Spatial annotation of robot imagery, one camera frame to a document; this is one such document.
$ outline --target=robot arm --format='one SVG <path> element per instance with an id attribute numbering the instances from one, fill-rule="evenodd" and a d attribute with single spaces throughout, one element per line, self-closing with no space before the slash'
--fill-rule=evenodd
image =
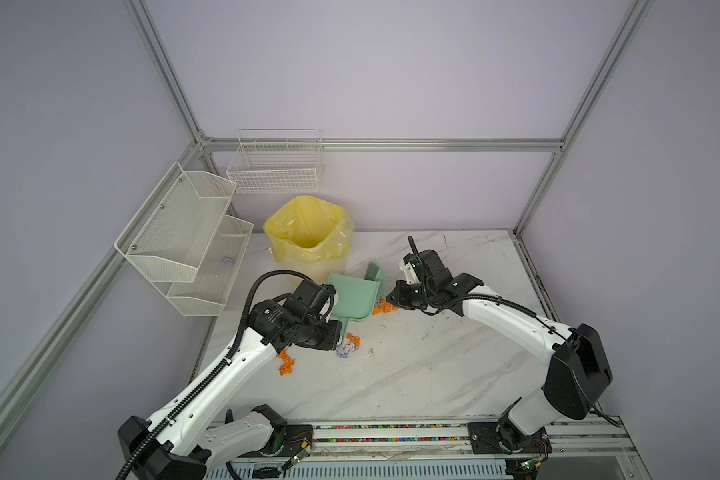
<path id="1" fill-rule="evenodd" d="M 499 419 L 499 447 L 508 453 L 529 445 L 532 435 L 558 418 L 581 419 L 611 382 L 608 361 L 597 332 L 581 324 L 571 328 L 539 318 L 533 311 L 502 299 L 469 274 L 452 277 L 432 250 L 406 255 L 399 280 L 387 302 L 405 310 L 434 315 L 448 309 L 482 322 L 512 339 L 548 367 L 544 385 L 519 398 Z M 264 300 L 251 308 L 258 285 L 273 275 L 300 276 L 294 293 Z M 233 341 L 175 398 L 148 419 L 129 418 L 118 431 L 125 465 L 123 480 L 133 470 L 140 480 L 202 478 L 207 469 L 246 452 L 277 454 L 286 421 L 268 406 L 254 408 L 245 418 L 208 429 L 264 363 L 291 344 L 334 350 L 340 323 L 328 320 L 336 291 L 317 285 L 303 274 L 276 270 L 251 288 Z M 308 454 L 308 447 L 286 463 L 287 469 Z M 284 470 L 273 472 L 278 476 Z"/>
<path id="2" fill-rule="evenodd" d="M 540 318 L 502 299 L 469 274 L 452 277 L 432 250 L 421 253 L 408 237 L 412 254 L 400 263 L 399 280 L 387 302 L 433 315 L 448 309 L 482 322 L 532 353 L 548 367 L 544 385 L 519 398 L 499 419 L 499 447 L 508 453 L 529 445 L 540 428 L 563 417 L 582 419 L 613 379 L 600 336 L 592 327 L 572 328 Z"/>
<path id="3" fill-rule="evenodd" d="M 294 293 L 251 308 L 258 285 L 279 274 L 304 280 Z M 207 469 L 246 452 L 276 454 L 286 421 L 266 405 L 236 422 L 210 429 L 208 425 L 247 379 L 288 346 L 336 349 L 341 323 L 328 320 L 335 295 L 333 286 L 317 285 L 298 272 L 276 270 L 261 276 L 249 292 L 235 339 L 163 408 L 146 420 L 131 417 L 118 430 L 127 460 L 117 478 L 122 480 L 131 470 L 140 480 L 202 478 Z"/>

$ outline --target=orange debris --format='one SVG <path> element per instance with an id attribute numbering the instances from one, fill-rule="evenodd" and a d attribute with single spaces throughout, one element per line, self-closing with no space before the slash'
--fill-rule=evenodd
<path id="1" fill-rule="evenodd" d="M 359 336 L 354 336 L 353 334 L 348 333 L 348 334 L 347 334 L 347 338 L 348 338 L 350 341 L 352 341 L 352 343 L 355 344 L 355 347 L 360 346 L 360 337 L 359 337 Z"/>
<path id="2" fill-rule="evenodd" d="M 373 307 L 373 314 L 378 315 L 379 313 L 390 313 L 392 311 L 398 311 L 400 310 L 390 302 L 387 302 L 385 299 L 381 299 L 379 301 L 379 304 Z"/>
<path id="3" fill-rule="evenodd" d="M 283 350 L 277 355 L 277 358 L 282 359 L 282 366 L 280 367 L 280 376 L 290 375 L 293 373 L 291 368 L 296 362 L 288 356 L 288 349 Z"/>

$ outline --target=white marble table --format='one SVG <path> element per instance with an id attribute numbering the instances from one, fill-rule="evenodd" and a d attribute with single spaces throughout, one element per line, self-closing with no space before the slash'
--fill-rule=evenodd
<path id="1" fill-rule="evenodd" d="M 398 262 L 410 252 L 408 235 L 419 250 L 437 251 L 454 276 L 467 272 L 503 297 L 543 314 L 505 230 L 357 232 L 347 274 L 362 277 L 368 260 L 376 259 L 388 275 L 388 293 L 394 281 L 403 278 Z M 252 235 L 202 367 L 234 336 L 253 281 L 277 268 L 266 236 Z M 287 277 L 267 279 L 254 304 L 292 289 Z M 347 359 L 292 347 L 292 375 L 280 377 L 279 359 L 264 365 L 232 400 L 235 417 L 263 403 L 290 420 L 498 415 L 541 385 L 545 376 L 538 360 L 517 344 L 450 311 L 426 316 L 399 310 L 350 322 L 347 332 L 362 339 L 361 348 Z"/>

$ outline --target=wire basket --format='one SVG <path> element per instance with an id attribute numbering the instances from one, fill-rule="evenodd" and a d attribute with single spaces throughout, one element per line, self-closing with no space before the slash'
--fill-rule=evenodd
<path id="1" fill-rule="evenodd" d="M 226 170 L 240 194 L 317 192 L 320 130 L 238 130 L 240 146 Z"/>
<path id="2" fill-rule="evenodd" d="M 235 183 L 226 178 L 179 168 L 178 177 L 135 239 L 124 244 L 124 231 L 115 242 L 118 251 L 153 283 L 195 280 L 235 191 Z"/>
<path id="3" fill-rule="evenodd" d="M 166 298 L 184 316 L 218 316 L 232 292 L 253 224 L 225 215 L 192 283 L 173 283 Z"/>

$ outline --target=trash bin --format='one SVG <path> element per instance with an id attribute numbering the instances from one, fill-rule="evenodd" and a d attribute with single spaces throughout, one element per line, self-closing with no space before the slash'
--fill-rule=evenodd
<path id="1" fill-rule="evenodd" d="M 355 224 L 340 206 L 302 195 L 270 216 L 264 232 L 276 262 L 321 284 L 344 272 Z"/>

